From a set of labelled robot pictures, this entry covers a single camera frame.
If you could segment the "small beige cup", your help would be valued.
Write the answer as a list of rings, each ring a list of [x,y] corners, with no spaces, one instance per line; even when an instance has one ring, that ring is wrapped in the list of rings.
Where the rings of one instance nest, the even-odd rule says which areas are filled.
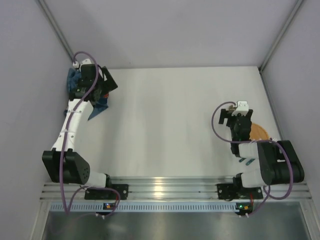
[[[227,108],[227,110],[228,111],[234,111],[236,109],[236,107],[234,106],[234,105],[230,105],[228,108]]]

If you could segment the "right aluminium corner post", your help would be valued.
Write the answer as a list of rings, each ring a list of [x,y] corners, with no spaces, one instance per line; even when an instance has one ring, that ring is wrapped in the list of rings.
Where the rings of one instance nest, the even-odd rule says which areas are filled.
[[[262,74],[267,67],[268,63],[270,62],[271,58],[275,54],[277,48],[281,44],[281,41],[285,37],[287,31],[289,30],[290,26],[293,24],[297,14],[301,10],[305,3],[305,0],[296,0],[292,9],[290,10],[288,16],[286,17],[284,23],[282,24],[279,32],[277,33],[274,41],[272,42],[269,50],[267,51],[265,57],[263,58],[263,61],[261,65],[258,67],[259,73]]]

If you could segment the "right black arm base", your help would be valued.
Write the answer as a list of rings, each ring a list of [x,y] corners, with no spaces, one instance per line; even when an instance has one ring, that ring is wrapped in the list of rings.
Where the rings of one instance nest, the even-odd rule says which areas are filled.
[[[254,200],[263,199],[262,189],[260,187],[243,188],[235,186],[233,183],[219,183],[216,185],[219,200]]]

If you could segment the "left aluminium corner post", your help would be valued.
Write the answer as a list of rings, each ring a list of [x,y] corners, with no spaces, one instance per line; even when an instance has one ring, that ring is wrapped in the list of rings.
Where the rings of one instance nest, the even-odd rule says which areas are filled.
[[[68,58],[73,61],[74,52],[72,51],[63,31],[61,30],[58,22],[56,21],[52,11],[50,10],[48,4],[45,0],[36,0],[40,10],[43,12],[45,18],[47,19],[49,25],[51,26],[54,34],[58,38],[60,45],[62,46],[63,50],[67,54]]]

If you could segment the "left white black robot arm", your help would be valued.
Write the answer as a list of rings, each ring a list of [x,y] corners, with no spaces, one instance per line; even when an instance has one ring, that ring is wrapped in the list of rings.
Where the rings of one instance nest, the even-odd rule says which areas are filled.
[[[110,188],[106,173],[91,168],[90,158],[80,154],[86,139],[86,125],[108,108],[109,93],[118,87],[108,69],[90,59],[75,63],[67,76],[69,99],[65,120],[57,140],[42,154],[42,162],[52,182]]]

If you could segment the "round woven wicker plate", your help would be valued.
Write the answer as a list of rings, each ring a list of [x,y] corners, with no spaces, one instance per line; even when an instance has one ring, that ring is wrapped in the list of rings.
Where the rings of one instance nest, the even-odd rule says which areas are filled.
[[[270,138],[268,132],[262,126],[256,123],[251,124],[249,136],[251,140],[268,140]]]

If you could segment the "green handled fork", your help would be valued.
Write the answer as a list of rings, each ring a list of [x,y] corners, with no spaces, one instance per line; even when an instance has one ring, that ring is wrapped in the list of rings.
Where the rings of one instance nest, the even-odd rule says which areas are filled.
[[[251,158],[250,160],[248,160],[245,165],[246,166],[249,166],[255,159],[254,158]]]

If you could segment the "blue cartoon placemat cloth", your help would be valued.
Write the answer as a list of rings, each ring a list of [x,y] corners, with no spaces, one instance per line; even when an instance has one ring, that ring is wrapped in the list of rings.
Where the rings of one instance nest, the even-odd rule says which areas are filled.
[[[75,85],[76,80],[78,80],[78,78],[80,77],[80,76],[76,76],[77,75],[76,71],[78,71],[78,70],[74,69],[74,68],[70,68],[68,70],[67,79],[66,79],[66,89],[68,92],[69,99],[70,99],[71,87],[73,87]],[[88,120],[95,118],[96,116],[98,116],[100,113],[102,113],[103,111],[105,111],[109,107],[108,106],[108,98],[102,98],[96,104],[91,103],[93,106],[93,110],[92,110],[91,114],[89,115]]]

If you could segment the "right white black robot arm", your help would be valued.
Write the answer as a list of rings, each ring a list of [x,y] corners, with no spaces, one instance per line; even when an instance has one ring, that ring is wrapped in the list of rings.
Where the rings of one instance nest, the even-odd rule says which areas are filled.
[[[233,178],[237,190],[304,181],[305,171],[289,140],[252,139],[253,110],[249,109],[245,114],[233,112],[231,109],[221,109],[218,120],[220,125],[227,120],[232,154],[241,159],[258,161],[257,169],[238,173]]]

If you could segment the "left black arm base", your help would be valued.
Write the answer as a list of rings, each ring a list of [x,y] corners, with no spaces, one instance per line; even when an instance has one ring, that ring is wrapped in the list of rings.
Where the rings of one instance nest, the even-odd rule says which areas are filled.
[[[113,184],[112,189],[117,191],[120,195],[120,198],[118,198],[118,195],[116,192],[111,190],[105,190],[105,189],[92,189],[89,188],[85,191],[84,199],[85,200],[126,200],[129,193],[129,185],[128,184]]]

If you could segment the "aluminium corner post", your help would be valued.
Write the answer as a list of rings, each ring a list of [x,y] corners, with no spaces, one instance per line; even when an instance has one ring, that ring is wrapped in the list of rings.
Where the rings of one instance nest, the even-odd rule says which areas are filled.
[[[267,51],[265,57],[263,58],[263,61],[261,65],[258,67],[259,73],[262,74],[267,67],[268,63],[270,62],[271,58],[275,54],[277,48],[281,44],[281,41],[285,37],[287,31],[289,30],[290,26],[293,24],[297,14],[301,10],[305,3],[305,0],[296,0],[292,9],[290,10],[288,16],[286,17],[284,23],[282,24],[279,32],[277,33],[274,41],[272,42],[269,50]]]
[[[62,46],[63,50],[67,54],[68,58],[73,61],[74,52],[72,51],[63,31],[61,30],[58,22],[56,21],[52,11],[50,10],[48,4],[45,0],[36,0],[40,10],[43,12],[45,18],[47,19],[49,25],[51,26],[54,34],[58,38],[60,45]]]

